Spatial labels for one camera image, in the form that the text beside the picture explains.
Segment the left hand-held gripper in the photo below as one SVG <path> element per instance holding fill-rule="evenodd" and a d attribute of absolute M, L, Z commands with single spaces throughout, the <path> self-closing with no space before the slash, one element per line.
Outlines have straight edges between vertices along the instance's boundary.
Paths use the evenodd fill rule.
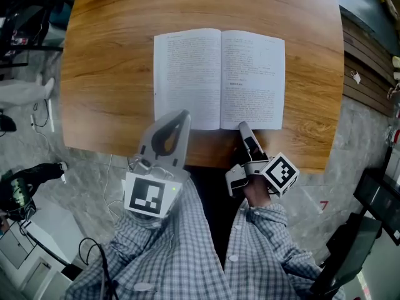
<path fill-rule="evenodd" d="M 165 114 L 145 130 L 139 145 L 142 156 L 134 156 L 132 171 L 126 174 L 126 210 L 161 219 L 169 215 L 190 177 L 182 169 L 190 131 L 189 111 Z"/>

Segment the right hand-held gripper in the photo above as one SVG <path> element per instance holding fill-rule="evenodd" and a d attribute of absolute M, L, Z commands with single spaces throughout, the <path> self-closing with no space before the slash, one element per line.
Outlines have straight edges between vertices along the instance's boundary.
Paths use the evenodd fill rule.
<path fill-rule="evenodd" d="M 240 195 L 252 176 L 262 176 L 268 182 L 268 193 L 281 198 L 297 181 L 299 170 L 283 154 L 269 159 L 246 121 L 239 123 L 244 149 L 239 150 L 239 163 L 225 175 L 231 197 Z"/>

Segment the white book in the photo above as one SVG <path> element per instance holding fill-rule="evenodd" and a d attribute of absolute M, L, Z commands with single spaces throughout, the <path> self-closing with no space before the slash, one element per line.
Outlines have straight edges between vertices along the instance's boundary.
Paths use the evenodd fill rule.
<path fill-rule="evenodd" d="M 279 130 L 285 97 L 285 42 L 212 28 L 154 37 L 154 117 L 178 110 L 196 130 Z"/>

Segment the person's right forearm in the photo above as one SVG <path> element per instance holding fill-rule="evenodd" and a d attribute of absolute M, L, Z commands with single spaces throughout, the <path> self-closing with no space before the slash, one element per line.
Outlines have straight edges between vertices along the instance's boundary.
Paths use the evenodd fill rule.
<path fill-rule="evenodd" d="M 301 249 L 287 229 L 288 219 L 285 209 L 271 201 L 267 181 L 262 176 L 253 176 L 244 189 L 250 209 L 250 220 L 267 238 L 272 253 L 288 274 L 309 280 L 316 280 L 320 268 L 313 255 Z"/>

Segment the person's left forearm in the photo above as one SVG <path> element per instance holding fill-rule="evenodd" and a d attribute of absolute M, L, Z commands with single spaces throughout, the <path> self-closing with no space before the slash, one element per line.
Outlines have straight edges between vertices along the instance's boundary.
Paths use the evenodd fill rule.
<path fill-rule="evenodd" d="M 162 225 L 160 218 L 124 211 L 114 237 L 99 247 L 100 256 L 68 287 L 63 300 L 120 300 L 118 276 L 150 248 Z"/>

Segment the black undershirt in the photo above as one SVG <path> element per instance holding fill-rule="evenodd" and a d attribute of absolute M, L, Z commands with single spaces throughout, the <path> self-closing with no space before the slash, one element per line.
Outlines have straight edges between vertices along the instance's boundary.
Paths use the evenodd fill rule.
<path fill-rule="evenodd" d="M 214 249 L 221 266 L 224 266 L 231 228 L 244 197 L 229 195 L 225 169 L 199 166 L 186 166 L 185 169 L 191 173 L 209 224 Z"/>

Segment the checked shirt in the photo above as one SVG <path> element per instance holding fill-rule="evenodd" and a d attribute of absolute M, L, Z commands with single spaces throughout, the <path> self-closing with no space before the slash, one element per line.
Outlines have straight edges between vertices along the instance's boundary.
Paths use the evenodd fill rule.
<path fill-rule="evenodd" d="M 201 198 L 188 181 L 150 248 L 118 276 L 120 300 L 310 300 L 315 282 L 288 274 L 250 220 L 246 197 L 231 228 L 226 262 L 214 249 Z"/>

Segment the dark wooden slatted bench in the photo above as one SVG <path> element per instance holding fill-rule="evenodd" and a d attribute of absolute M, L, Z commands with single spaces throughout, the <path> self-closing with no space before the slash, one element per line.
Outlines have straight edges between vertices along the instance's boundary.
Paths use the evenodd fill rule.
<path fill-rule="evenodd" d="M 385 116 L 392 116 L 394 104 L 387 99 L 396 83 L 392 56 L 367 31 L 341 16 L 344 40 L 343 95 Z M 350 72 L 357 71 L 361 82 L 356 84 Z"/>

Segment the black monitor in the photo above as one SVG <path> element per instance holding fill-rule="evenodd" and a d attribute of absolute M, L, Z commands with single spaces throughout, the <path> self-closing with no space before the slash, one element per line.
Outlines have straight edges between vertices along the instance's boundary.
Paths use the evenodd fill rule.
<path fill-rule="evenodd" d="M 354 197 L 365 211 L 382 222 L 382 228 L 400 246 L 400 185 L 380 169 L 365 169 Z"/>

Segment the white cabinet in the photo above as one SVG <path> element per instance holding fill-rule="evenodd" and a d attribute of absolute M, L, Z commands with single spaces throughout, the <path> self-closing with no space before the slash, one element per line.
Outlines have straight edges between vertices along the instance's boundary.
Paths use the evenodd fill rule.
<path fill-rule="evenodd" d="M 28 300 L 58 300 L 71 279 L 62 270 L 78 255 L 83 239 L 73 214 L 40 196 L 28 220 L 8 220 L 0 235 L 0 269 Z"/>

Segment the black desk frame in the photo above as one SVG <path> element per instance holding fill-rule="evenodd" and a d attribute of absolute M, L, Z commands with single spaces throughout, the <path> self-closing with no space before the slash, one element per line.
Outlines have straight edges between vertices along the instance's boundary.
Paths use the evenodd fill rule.
<path fill-rule="evenodd" d="M 59 46 L 45 46 L 49 18 L 62 0 L 0 0 L 0 69 L 27 66 L 13 63 L 22 51 L 63 51 Z"/>

